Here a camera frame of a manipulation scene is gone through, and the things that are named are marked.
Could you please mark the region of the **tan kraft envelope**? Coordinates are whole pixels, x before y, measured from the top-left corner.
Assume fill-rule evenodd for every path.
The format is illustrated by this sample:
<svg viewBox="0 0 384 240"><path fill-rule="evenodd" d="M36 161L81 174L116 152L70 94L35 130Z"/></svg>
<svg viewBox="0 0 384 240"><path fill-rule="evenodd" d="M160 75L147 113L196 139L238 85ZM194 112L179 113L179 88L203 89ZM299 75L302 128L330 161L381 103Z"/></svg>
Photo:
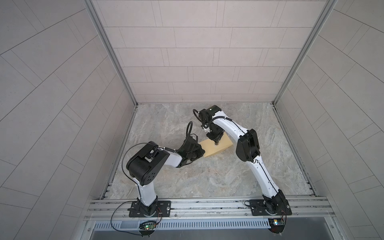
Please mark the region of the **tan kraft envelope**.
<svg viewBox="0 0 384 240"><path fill-rule="evenodd" d="M215 144L214 141L210 139L201 141L199 144L201 145L202 149L205 151L203 157L207 158L228 149L233 145L233 142L231 141L230 137L226 133L224 133L217 145Z"/></svg>

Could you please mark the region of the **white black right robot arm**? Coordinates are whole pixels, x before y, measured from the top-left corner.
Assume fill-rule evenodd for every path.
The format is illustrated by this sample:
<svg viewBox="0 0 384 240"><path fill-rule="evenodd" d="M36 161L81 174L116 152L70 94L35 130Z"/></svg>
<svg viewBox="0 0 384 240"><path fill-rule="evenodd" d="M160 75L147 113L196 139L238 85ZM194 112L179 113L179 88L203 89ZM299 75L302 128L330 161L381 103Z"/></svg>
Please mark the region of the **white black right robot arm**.
<svg viewBox="0 0 384 240"><path fill-rule="evenodd" d="M193 110L201 127L207 132L207 137L219 144L226 133L237 142L236 156L247 163L261 190L261 200L248 200L245 206L252 210L254 216L289 216L291 207L282 190L273 181L269 174L260 152L260 144L257 132L254 129L246 129L229 118L221 108L216 105L201 111Z"/></svg>

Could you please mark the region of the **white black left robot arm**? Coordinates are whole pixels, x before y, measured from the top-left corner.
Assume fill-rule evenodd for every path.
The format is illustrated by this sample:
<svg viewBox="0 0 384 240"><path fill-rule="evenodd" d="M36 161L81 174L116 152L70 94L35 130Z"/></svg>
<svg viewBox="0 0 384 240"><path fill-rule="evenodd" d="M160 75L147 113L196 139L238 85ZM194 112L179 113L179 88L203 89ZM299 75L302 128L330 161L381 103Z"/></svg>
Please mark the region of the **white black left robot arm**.
<svg viewBox="0 0 384 240"><path fill-rule="evenodd" d="M177 150L160 147L153 141L143 143L143 147L127 162L123 170L126 175L138 186L138 206L135 210L146 217L155 214L158 208L158 196L153 181L164 165L181 168L190 165L203 157L205 151L198 143L198 136L193 138L193 122L190 121L186 129L186 138Z"/></svg>

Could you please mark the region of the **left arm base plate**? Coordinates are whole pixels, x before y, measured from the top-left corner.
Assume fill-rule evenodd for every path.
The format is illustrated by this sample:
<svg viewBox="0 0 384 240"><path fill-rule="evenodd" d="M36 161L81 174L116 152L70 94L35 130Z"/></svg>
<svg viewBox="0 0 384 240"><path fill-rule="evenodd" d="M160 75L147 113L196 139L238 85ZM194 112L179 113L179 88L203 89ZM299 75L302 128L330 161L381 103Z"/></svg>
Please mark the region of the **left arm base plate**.
<svg viewBox="0 0 384 240"><path fill-rule="evenodd" d="M139 200L134 201L129 209L130 218L141 217L169 217L171 211L171 201L155 200L150 206L145 206Z"/></svg>

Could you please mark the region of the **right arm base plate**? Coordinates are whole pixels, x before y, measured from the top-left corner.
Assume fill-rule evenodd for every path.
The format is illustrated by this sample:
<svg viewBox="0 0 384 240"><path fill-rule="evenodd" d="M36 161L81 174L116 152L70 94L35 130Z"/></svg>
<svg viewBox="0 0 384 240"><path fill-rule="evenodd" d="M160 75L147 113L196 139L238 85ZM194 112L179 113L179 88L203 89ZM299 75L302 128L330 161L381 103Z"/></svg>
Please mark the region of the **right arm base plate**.
<svg viewBox="0 0 384 240"><path fill-rule="evenodd" d="M287 200L249 200L247 205L251 209L253 216L292 215L292 210Z"/></svg>

